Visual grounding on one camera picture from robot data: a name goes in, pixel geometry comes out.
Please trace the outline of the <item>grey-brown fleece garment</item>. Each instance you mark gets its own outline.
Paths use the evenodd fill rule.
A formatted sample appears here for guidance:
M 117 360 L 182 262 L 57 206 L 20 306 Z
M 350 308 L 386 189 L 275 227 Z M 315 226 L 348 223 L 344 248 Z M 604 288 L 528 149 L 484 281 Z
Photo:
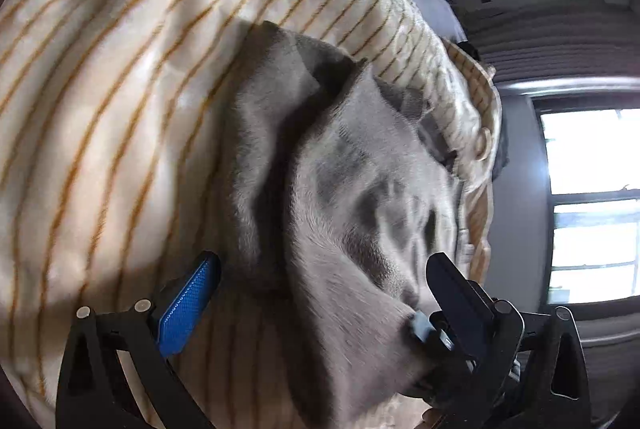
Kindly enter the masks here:
M 418 90 L 265 22 L 230 87 L 218 229 L 276 323 L 311 428 L 343 428 L 430 368 L 411 321 L 425 270 L 461 243 L 454 151 Z

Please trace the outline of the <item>cream striped fleece garment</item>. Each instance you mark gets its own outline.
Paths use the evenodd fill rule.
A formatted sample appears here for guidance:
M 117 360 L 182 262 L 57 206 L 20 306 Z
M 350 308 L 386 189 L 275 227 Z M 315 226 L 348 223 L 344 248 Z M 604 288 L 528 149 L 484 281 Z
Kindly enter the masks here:
M 447 255 L 485 279 L 500 100 L 491 71 L 413 0 L 3 0 L 1 367 L 37 427 L 56 428 L 77 311 L 127 311 L 210 250 L 220 290 L 169 363 L 217 428 L 310 428 L 278 327 L 231 272 L 218 229 L 231 82 L 265 22 L 431 104 L 462 184 Z M 399 392 L 343 428 L 412 428 L 423 410 Z

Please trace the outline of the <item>bright window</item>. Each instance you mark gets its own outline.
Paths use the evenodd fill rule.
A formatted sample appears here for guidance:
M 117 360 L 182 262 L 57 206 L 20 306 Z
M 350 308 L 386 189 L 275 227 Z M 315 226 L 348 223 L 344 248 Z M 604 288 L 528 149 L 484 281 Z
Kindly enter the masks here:
M 548 111 L 539 121 L 551 215 L 546 301 L 638 297 L 639 111 Z

